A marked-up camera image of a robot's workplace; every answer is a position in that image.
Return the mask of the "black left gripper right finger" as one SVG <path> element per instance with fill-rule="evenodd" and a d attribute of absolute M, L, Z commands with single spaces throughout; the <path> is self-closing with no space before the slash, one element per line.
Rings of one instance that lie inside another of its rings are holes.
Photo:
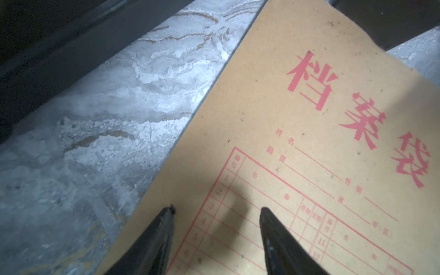
<path fill-rule="evenodd" d="M 268 207 L 261 209 L 260 230 L 269 275 L 328 275 Z"/>

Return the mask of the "brown file bag stack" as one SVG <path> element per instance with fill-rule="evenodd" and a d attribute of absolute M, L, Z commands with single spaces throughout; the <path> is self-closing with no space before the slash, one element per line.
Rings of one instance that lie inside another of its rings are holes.
<path fill-rule="evenodd" d="M 332 275 L 440 272 L 440 90 L 325 1 L 268 1 L 100 264 L 168 205 L 169 275 L 264 275 L 268 207 Z"/>

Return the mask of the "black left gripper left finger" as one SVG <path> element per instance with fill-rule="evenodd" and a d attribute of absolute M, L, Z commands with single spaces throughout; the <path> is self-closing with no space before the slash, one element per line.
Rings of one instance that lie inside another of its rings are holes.
<path fill-rule="evenodd" d="M 105 275 L 164 275 L 172 247 L 176 209 L 163 208 Z"/>

